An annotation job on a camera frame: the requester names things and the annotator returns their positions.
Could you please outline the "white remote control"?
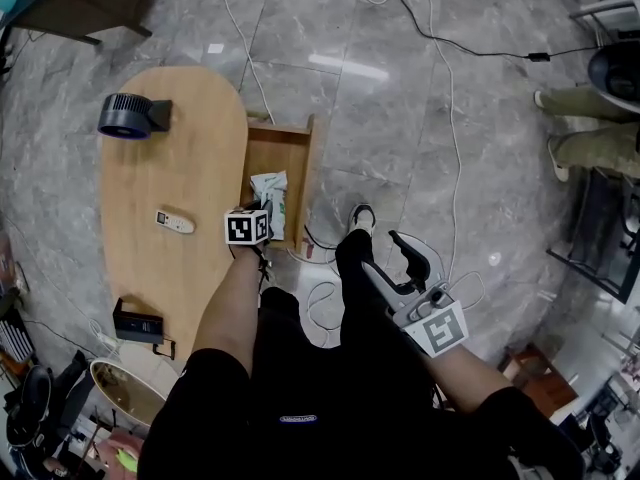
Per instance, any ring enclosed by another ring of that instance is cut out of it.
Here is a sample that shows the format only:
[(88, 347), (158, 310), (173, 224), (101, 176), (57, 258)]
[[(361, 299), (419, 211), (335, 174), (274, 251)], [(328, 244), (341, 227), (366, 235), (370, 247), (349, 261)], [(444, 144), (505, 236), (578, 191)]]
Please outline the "white remote control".
[(180, 234), (192, 234), (195, 231), (195, 224), (191, 220), (164, 210), (156, 211), (155, 222)]

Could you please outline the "pink cloth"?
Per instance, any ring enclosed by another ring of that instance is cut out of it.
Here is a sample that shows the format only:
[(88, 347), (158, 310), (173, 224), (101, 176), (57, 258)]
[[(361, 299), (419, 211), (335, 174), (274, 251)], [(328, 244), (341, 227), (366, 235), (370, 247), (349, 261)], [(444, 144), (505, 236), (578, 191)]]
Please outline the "pink cloth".
[(107, 480), (137, 480), (138, 461), (144, 440), (121, 428), (97, 445)]

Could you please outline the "wooden drawer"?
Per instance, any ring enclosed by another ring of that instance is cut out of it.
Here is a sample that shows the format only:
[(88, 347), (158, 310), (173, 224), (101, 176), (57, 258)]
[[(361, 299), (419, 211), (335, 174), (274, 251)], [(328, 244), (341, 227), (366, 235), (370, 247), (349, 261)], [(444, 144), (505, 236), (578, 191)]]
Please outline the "wooden drawer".
[(302, 252), (318, 137), (318, 119), (314, 115), (309, 117), (305, 128), (249, 123), (240, 204), (254, 199), (250, 187), (252, 175), (281, 171), (287, 175), (284, 240), (272, 242), (274, 248)]

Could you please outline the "person's right forearm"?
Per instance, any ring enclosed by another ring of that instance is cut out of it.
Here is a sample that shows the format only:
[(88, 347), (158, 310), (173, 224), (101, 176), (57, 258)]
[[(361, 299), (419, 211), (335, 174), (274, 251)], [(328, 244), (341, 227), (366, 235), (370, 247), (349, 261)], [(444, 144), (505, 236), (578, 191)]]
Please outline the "person's right forearm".
[(504, 375), (463, 345), (435, 358), (423, 355), (422, 360), (446, 398), (460, 412), (474, 412), (492, 394), (512, 386)]

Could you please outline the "person's black trousers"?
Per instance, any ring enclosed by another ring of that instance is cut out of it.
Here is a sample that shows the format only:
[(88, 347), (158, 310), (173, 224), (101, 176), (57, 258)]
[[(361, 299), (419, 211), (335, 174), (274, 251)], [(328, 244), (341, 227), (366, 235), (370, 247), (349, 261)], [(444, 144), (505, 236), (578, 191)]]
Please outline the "person's black trousers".
[(260, 299), (251, 374), (256, 425), (335, 426), (399, 419), (403, 396), (432, 406), (433, 382), (416, 349), (386, 314), (362, 264), (371, 236), (356, 230), (336, 250), (344, 313), (340, 344), (323, 349), (303, 331), (298, 300), (270, 287)]

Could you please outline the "black metal rack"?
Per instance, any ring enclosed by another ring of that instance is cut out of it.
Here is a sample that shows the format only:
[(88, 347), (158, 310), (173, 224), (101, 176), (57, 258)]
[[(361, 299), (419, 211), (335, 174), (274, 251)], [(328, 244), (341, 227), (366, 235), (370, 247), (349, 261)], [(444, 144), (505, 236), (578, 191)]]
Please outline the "black metal rack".
[(640, 275), (640, 180), (592, 169), (582, 188), (568, 250), (546, 254), (625, 304)]

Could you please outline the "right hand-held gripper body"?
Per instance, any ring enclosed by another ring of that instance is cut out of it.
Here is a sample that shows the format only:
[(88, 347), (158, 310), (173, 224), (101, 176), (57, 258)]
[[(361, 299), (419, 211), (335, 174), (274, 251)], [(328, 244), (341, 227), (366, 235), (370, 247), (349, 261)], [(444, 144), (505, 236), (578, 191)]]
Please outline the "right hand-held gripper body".
[(435, 358), (469, 337), (464, 309), (441, 282), (401, 296), (391, 305), (391, 319), (427, 356)]

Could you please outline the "brown wooden stool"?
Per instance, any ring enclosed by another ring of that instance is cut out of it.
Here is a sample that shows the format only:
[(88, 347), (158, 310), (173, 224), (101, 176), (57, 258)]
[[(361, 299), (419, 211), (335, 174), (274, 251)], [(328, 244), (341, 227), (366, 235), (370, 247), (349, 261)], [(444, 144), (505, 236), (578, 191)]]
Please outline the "brown wooden stool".
[(507, 347), (499, 371), (547, 418), (578, 399), (573, 387), (534, 344), (522, 350)]

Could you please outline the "wooden coffee table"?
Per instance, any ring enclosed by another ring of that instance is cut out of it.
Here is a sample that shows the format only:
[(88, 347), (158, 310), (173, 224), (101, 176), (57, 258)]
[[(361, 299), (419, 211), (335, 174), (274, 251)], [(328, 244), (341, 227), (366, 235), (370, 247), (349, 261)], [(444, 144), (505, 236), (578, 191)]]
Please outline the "wooden coffee table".
[[(171, 127), (146, 140), (102, 140), (101, 230), (115, 299), (164, 320), (177, 359), (194, 345), (202, 313), (231, 263), (224, 214), (241, 194), (248, 123), (236, 89), (200, 66), (156, 67), (123, 91), (171, 100)], [(157, 210), (195, 224), (180, 234)]]

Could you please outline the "black box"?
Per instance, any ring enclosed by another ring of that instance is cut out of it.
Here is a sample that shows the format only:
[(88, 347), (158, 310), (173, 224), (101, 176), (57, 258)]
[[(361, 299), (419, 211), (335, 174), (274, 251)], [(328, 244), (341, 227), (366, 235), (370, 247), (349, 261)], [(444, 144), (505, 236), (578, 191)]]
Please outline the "black box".
[(131, 303), (119, 298), (112, 312), (116, 337), (120, 340), (136, 341), (152, 345), (164, 342), (164, 320), (160, 316), (128, 311)]

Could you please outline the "white wet wipes packet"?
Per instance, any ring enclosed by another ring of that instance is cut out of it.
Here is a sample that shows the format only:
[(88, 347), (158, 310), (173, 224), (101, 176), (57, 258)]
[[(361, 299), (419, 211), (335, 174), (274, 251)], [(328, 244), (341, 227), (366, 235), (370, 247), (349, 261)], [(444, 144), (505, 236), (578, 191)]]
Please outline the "white wet wipes packet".
[(286, 172), (253, 175), (250, 178), (250, 184), (262, 209), (271, 203), (269, 224), (272, 238), (276, 241), (283, 241), (286, 223), (285, 197), (288, 186)]

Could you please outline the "black helmet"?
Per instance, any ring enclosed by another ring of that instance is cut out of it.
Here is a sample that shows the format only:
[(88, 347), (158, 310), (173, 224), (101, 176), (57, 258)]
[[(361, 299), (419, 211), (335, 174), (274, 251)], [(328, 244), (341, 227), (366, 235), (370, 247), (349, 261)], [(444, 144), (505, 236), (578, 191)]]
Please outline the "black helmet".
[(51, 393), (49, 370), (33, 366), (22, 383), (19, 399), (8, 408), (6, 433), (11, 447), (38, 446), (42, 441), (41, 427), (48, 417)]

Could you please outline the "purple black desk fan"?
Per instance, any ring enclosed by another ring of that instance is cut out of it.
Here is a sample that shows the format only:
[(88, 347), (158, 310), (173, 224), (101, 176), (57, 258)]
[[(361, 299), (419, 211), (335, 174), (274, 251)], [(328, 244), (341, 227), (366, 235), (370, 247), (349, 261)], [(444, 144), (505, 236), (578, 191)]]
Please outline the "purple black desk fan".
[(131, 93), (114, 93), (103, 103), (97, 130), (105, 136), (146, 140), (171, 127), (171, 100), (150, 100)]

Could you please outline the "person's black shirt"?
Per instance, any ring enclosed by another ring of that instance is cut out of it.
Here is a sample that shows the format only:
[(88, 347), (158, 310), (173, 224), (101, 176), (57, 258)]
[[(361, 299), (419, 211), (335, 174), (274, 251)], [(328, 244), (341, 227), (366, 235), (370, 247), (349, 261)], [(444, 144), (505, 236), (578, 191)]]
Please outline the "person's black shirt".
[(138, 480), (518, 480), (541, 467), (583, 480), (573, 442), (514, 388), (469, 414), (402, 413), (364, 400), (331, 422), (250, 420), (246, 370), (231, 355), (194, 353), (142, 446)]

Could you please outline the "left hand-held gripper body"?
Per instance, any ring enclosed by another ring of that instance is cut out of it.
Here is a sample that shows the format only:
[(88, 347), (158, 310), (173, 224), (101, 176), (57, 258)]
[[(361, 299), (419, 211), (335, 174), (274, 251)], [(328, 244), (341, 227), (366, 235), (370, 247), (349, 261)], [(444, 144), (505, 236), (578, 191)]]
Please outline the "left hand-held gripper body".
[(270, 240), (270, 217), (268, 209), (236, 209), (226, 212), (225, 242), (228, 245), (258, 245)]

